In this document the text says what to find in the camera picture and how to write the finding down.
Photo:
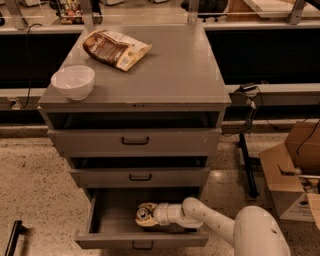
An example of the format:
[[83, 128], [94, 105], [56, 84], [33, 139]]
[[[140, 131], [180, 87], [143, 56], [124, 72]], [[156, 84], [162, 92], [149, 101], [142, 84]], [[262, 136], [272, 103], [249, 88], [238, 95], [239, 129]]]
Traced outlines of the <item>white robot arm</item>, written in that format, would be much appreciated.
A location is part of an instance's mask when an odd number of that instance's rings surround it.
[[246, 206], [231, 219], [188, 197], [181, 204], [142, 203], [135, 221], [142, 227], [178, 224], [199, 228], [206, 224], [234, 248], [234, 256], [291, 256], [277, 221], [258, 206]]

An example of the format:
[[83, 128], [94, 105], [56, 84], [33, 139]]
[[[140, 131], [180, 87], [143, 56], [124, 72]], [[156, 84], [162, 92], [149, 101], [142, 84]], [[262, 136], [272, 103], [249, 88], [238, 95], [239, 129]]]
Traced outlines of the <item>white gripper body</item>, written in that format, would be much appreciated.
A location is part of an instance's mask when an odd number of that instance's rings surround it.
[[158, 204], [153, 211], [154, 221], [158, 225], [169, 225], [168, 219], [168, 203], [160, 203]]

